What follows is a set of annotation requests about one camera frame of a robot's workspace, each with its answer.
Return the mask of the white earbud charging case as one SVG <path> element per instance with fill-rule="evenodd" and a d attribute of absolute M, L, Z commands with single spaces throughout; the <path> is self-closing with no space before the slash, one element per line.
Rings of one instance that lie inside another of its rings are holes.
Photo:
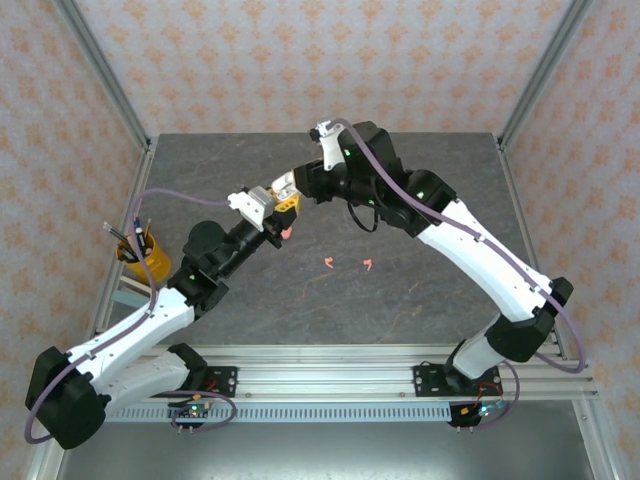
<path fill-rule="evenodd" d="M 299 190 L 296 187 L 293 171 L 288 171 L 278 177 L 271 183 L 271 186 L 274 186 L 277 189 L 282 189 L 282 195 L 275 196 L 279 202 L 299 193 Z"/>

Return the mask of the yellow pen holder cup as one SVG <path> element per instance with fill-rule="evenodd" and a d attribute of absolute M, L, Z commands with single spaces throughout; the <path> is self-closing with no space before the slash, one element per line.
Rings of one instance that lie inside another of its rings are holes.
<path fill-rule="evenodd" d="M 155 283 L 162 282 L 166 279 L 171 270 L 171 260 L 166 252 L 157 244 L 154 236 L 150 233 L 152 251 L 145 256 L 146 265 L 153 277 Z M 131 254 L 122 247 L 120 242 L 116 248 L 116 256 L 119 261 L 124 263 L 124 268 L 133 275 L 141 283 L 149 284 L 149 280 L 144 271 L 143 266 L 138 261 L 131 259 Z"/>

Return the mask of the wooden block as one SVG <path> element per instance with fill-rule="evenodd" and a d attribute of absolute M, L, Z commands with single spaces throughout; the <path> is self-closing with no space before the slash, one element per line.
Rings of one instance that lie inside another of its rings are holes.
<path fill-rule="evenodd" d="M 133 292 L 146 297 L 149 297 L 151 295 L 151 289 L 148 285 L 145 285 L 137 280 L 126 276 L 120 277 L 119 289 L 122 291 Z"/>

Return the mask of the silver metallic pen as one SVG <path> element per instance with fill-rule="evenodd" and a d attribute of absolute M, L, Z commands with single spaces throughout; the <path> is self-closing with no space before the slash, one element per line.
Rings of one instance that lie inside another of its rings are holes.
<path fill-rule="evenodd" d="M 104 221 L 103 222 L 103 229 L 106 230 L 112 236 L 114 236 L 120 242 L 120 244 L 122 245 L 123 248 L 131 249 L 131 244 L 129 242 L 129 238 L 127 236 L 125 236 L 122 232 L 117 230 L 115 227 L 113 227 L 111 224 L 109 224 L 108 222 Z"/>

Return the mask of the aluminium mounting beam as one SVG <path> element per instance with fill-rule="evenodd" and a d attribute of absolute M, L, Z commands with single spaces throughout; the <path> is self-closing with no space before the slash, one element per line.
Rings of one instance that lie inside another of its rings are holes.
<path fill-rule="evenodd" d="M 246 402 L 415 401 L 412 367 L 443 363 L 452 344 L 203 345 L 214 366 L 239 369 L 235 398 Z M 578 400 L 599 396 L 591 368 L 561 372 L 534 357 L 514 369 L 502 365 L 503 398 Z"/>

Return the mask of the grey metal sheet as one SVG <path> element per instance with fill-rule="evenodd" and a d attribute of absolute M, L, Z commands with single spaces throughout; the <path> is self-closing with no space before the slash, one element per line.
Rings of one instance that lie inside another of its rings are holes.
<path fill-rule="evenodd" d="M 579 433 L 515 420 L 457 434 L 434 423 L 245 424 L 179 435 L 108 424 L 56 480 L 595 480 Z"/>

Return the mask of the aluminium table side rail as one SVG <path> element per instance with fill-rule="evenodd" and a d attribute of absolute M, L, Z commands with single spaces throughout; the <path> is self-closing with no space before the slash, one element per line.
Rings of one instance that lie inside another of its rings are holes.
<path fill-rule="evenodd" d="M 139 157 L 122 213 L 116 223 L 116 226 L 120 229 L 126 226 L 129 207 L 131 206 L 134 197 L 143 191 L 146 186 L 153 157 L 155 155 L 157 140 L 157 137 L 152 138 L 150 145 L 143 149 Z M 109 263 L 105 267 L 104 276 L 100 283 L 100 290 L 96 297 L 96 303 L 91 313 L 86 332 L 79 342 L 80 345 L 92 340 L 96 333 L 104 332 L 109 326 L 113 305 L 112 295 L 119 285 L 122 271 L 123 266 L 116 259 L 116 247 L 110 246 Z"/>
<path fill-rule="evenodd" d="M 495 137 L 494 140 L 523 237 L 525 249 L 527 252 L 527 263 L 534 267 L 537 271 L 541 272 L 542 269 L 540 267 L 538 256 L 533 244 L 531 231 L 526 220 L 524 203 L 520 198 L 520 194 L 516 185 L 515 170 L 511 166 L 506 148 L 499 142 L 497 137 Z M 566 334 L 567 332 L 565 322 L 560 315 L 557 315 L 554 328 L 552 329 L 552 333 L 550 334 L 550 338 L 554 341 L 558 350 L 558 352 L 552 356 L 552 359 L 554 361 L 559 362 L 560 360 L 566 361 L 574 359 L 574 354 L 572 353 L 570 346 L 571 339 L 566 339 Z"/>

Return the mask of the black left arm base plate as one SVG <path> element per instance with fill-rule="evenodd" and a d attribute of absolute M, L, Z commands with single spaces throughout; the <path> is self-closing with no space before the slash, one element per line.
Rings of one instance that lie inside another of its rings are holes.
<path fill-rule="evenodd" d="M 161 398 L 178 398 L 178 391 L 217 393 L 234 398 L 238 384 L 239 369 L 234 366 L 207 366 L 189 369 L 186 379 L 178 387 L 156 394 Z"/>

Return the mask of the aluminium frame post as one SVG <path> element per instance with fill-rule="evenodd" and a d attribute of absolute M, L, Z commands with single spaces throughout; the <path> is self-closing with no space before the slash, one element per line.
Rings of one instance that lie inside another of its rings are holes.
<path fill-rule="evenodd" d="M 501 152 L 506 152 L 508 147 L 514 142 L 517 133 L 529 114 L 533 111 L 536 101 L 542 94 L 558 62 L 576 35 L 576 32 L 579 30 L 593 2 L 594 0 L 570 1 L 566 13 L 562 17 L 522 94 L 516 102 L 502 133 L 496 137 L 497 146 Z"/>
<path fill-rule="evenodd" d="M 136 114 L 76 0 L 52 0 L 101 83 L 119 118 L 138 147 L 145 151 L 151 139 Z"/>

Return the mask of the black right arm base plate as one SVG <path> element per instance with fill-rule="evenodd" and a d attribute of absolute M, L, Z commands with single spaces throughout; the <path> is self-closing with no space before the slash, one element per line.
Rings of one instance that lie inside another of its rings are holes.
<path fill-rule="evenodd" d="M 481 393 L 501 396 L 503 387 L 497 367 L 477 379 L 469 379 L 443 364 L 421 363 L 412 367 L 417 397 L 477 397 Z"/>

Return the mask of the aluminium lower frame rail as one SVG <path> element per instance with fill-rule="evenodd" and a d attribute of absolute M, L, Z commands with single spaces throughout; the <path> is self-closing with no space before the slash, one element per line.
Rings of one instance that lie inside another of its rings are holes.
<path fill-rule="evenodd" d="M 57 480 L 64 455 L 65 451 L 57 443 L 37 445 L 26 480 Z"/>
<path fill-rule="evenodd" d="M 603 403 L 580 399 L 572 405 L 594 480 L 626 480 Z"/>

